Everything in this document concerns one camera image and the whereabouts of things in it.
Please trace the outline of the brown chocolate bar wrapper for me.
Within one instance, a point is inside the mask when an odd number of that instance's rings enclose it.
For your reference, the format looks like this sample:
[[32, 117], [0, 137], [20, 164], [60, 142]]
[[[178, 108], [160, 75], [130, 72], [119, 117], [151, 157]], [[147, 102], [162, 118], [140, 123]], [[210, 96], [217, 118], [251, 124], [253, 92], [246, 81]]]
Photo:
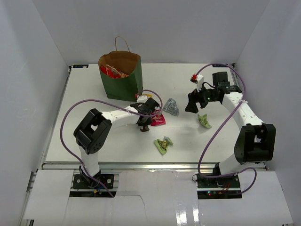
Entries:
[[149, 131], [150, 129], [149, 129], [149, 126], [148, 125], [143, 125], [141, 128], [140, 128], [140, 131], [141, 132], [147, 132], [147, 131]]

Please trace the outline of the green snack packet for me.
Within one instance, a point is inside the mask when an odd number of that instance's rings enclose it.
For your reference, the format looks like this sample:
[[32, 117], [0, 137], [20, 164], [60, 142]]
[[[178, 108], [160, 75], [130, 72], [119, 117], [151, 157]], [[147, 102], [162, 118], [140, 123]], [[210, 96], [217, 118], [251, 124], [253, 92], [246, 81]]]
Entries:
[[154, 145], [157, 147], [158, 151], [165, 155], [169, 146], [173, 145], [172, 140], [169, 137], [164, 137], [163, 140], [156, 139], [154, 140]]
[[198, 114], [198, 121], [204, 128], [210, 129], [212, 127], [207, 120], [207, 114], [204, 115]]

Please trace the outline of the green snack packet front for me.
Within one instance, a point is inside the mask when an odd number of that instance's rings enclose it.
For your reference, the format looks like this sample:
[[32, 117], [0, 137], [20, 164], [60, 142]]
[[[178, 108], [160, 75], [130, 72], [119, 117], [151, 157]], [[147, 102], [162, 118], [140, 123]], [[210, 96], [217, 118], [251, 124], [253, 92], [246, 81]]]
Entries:
[[173, 145], [172, 140], [169, 137], [164, 137], [163, 140], [156, 139], [154, 140], [154, 145], [157, 147], [158, 151], [165, 155], [169, 146]]

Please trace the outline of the large red snack bag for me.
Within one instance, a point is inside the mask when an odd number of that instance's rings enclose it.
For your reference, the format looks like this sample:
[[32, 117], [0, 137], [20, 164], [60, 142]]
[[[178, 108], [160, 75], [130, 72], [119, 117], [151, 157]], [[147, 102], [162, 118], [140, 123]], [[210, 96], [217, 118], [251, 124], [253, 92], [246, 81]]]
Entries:
[[110, 65], [100, 65], [100, 69], [102, 73], [113, 79], [126, 78], [129, 76], [128, 74], [125, 74], [122, 71], [119, 71], [115, 67], [112, 67]]

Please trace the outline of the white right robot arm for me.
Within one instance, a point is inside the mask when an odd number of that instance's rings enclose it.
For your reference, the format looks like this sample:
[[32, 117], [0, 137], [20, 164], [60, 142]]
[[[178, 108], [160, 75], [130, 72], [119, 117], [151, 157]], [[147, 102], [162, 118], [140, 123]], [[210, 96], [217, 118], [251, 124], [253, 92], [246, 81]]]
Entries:
[[249, 169], [252, 165], [270, 161], [274, 153], [276, 128], [266, 124], [252, 111], [243, 98], [237, 85], [231, 85], [227, 72], [213, 73], [213, 86], [205, 88], [204, 77], [193, 75], [191, 82], [197, 85], [188, 94], [186, 112], [198, 113], [210, 102], [221, 103], [230, 113], [228, 119], [234, 119], [240, 132], [234, 145], [234, 153], [215, 165], [211, 175], [213, 184], [222, 188], [234, 176]]

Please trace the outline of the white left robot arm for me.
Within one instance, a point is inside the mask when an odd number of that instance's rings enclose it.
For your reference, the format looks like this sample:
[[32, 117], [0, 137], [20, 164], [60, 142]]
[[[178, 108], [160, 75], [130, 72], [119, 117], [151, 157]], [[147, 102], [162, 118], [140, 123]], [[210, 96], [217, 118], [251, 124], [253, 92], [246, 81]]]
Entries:
[[90, 188], [99, 184], [98, 151], [103, 147], [110, 130], [136, 124], [142, 131], [148, 130], [152, 123], [152, 114], [160, 107], [153, 98], [137, 101], [122, 110], [100, 112], [91, 109], [75, 129], [73, 135], [79, 146], [83, 182]]

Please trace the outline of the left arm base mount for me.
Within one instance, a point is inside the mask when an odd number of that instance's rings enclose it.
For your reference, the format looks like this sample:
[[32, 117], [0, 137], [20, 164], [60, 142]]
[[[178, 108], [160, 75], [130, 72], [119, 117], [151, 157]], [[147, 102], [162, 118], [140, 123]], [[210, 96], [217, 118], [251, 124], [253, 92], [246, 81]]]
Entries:
[[96, 179], [102, 184], [88, 177], [85, 173], [74, 174], [70, 197], [113, 198], [116, 195], [114, 174], [98, 173]]

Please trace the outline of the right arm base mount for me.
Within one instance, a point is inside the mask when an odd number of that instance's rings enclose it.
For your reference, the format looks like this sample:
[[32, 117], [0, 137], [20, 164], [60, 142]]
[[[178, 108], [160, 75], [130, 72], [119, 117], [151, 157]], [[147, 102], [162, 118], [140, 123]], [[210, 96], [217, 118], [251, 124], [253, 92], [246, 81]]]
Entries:
[[194, 174], [191, 178], [197, 185], [199, 200], [241, 199], [241, 186], [238, 176], [225, 178], [202, 178]]

